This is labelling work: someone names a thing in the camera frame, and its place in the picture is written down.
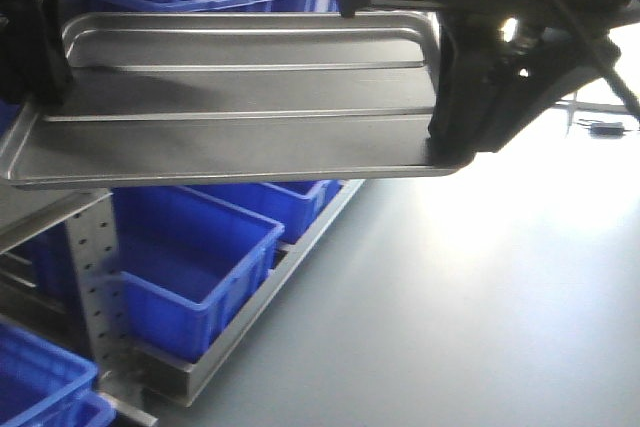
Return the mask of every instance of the gray floor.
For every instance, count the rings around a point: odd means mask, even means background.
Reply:
[[[566,142],[564,128],[547,116],[452,177],[369,182],[199,401],[151,399],[152,413],[176,427],[640,425],[640,144]]]

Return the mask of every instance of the shelf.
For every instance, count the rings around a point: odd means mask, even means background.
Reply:
[[[22,191],[0,184],[0,254],[110,196],[96,191]]]
[[[196,364],[176,359],[149,345],[138,345],[138,365],[143,383],[173,402],[189,406],[231,355],[243,336],[287,282],[318,240],[346,207],[364,181],[347,182],[303,237],[289,247],[272,275],[244,305],[234,320]]]

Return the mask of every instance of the metal shelf frame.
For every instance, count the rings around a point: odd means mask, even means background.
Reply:
[[[129,335],[110,191],[19,191],[0,185],[5,214],[0,254],[62,223],[75,284],[74,292],[54,301],[20,278],[15,258],[0,257],[0,318],[92,358],[100,368],[98,390],[119,414],[114,425],[155,427],[158,419],[144,411],[143,389],[190,405],[363,183],[345,182],[299,242],[280,245],[270,277],[196,364]]]

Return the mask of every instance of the black cable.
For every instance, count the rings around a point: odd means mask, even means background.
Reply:
[[[591,37],[580,20],[574,15],[563,0],[550,1],[562,21],[566,24],[566,28],[569,33],[582,44],[584,51],[591,57],[598,73],[607,82],[607,84],[609,84],[613,93],[622,100],[626,109],[634,115],[636,119],[640,120],[640,103],[638,102],[638,98],[616,70],[600,56],[600,53],[593,45]]]

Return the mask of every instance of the stainless steel tray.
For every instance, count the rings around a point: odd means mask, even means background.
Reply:
[[[91,14],[77,85],[27,102],[0,145],[23,186],[444,175],[425,166],[437,48],[426,17]]]

